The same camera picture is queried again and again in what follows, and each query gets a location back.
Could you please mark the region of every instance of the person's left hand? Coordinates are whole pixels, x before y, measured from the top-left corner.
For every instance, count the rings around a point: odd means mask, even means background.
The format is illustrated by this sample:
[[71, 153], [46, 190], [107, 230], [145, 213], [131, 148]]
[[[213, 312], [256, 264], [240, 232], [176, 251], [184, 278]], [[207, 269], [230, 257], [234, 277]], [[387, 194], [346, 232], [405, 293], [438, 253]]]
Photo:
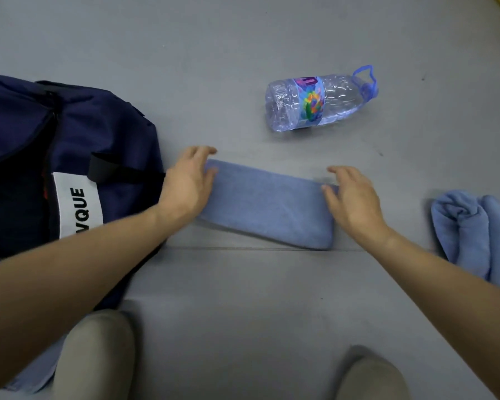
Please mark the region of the person's left hand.
[[159, 198], [159, 206], [181, 226], [193, 220], [206, 206], [216, 168], [204, 172], [207, 157], [217, 149], [210, 146], [190, 146], [169, 168]]

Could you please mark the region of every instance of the gray floor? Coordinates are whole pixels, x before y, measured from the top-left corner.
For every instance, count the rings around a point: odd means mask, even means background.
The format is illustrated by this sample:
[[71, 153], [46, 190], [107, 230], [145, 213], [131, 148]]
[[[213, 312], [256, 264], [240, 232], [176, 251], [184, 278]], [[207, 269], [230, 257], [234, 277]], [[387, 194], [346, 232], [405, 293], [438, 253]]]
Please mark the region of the gray floor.
[[[267, 130], [269, 81], [363, 64], [380, 96], [357, 115]], [[357, 166], [387, 221], [427, 249], [440, 191], [500, 197], [495, 0], [0, 0], [0, 73], [112, 90], [158, 126], [167, 165], [208, 143], [309, 179]], [[395, 363], [415, 399], [492, 398], [340, 230], [333, 251], [312, 253], [193, 224], [124, 308], [143, 338], [136, 399], [331, 399], [356, 345]]]

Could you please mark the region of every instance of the plastic water bottle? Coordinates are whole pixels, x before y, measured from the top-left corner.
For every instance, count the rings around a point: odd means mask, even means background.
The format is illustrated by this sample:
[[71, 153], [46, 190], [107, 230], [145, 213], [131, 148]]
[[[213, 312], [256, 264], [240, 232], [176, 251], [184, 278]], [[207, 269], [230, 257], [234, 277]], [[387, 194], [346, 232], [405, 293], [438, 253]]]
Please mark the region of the plastic water bottle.
[[[357, 76], [365, 70], [369, 70], [368, 81]], [[267, 123], [276, 132], [326, 125], [345, 119], [377, 96], [372, 66], [360, 67], [351, 76], [330, 74], [273, 81], [265, 94]]]

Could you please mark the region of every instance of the forearm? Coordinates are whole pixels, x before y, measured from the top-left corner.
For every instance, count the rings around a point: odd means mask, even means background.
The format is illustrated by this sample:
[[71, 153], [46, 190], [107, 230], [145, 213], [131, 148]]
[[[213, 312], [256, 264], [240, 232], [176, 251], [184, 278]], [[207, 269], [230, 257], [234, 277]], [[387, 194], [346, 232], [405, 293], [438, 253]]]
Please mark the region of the forearm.
[[360, 242], [500, 399], [500, 289], [392, 230]]
[[156, 209], [0, 262], [0, 387], [180, 227]]

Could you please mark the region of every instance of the bottle label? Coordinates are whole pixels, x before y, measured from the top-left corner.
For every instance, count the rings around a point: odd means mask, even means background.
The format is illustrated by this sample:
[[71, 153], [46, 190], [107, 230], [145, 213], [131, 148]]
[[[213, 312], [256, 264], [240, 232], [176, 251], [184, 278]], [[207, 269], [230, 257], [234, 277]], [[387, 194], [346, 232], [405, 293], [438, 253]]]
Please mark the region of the bottle label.
[[324, 84], [320, 77], [295, 78], [300, 101], [300, 118], [297, 127], [318, 125], [322, 119], [324, 105]]

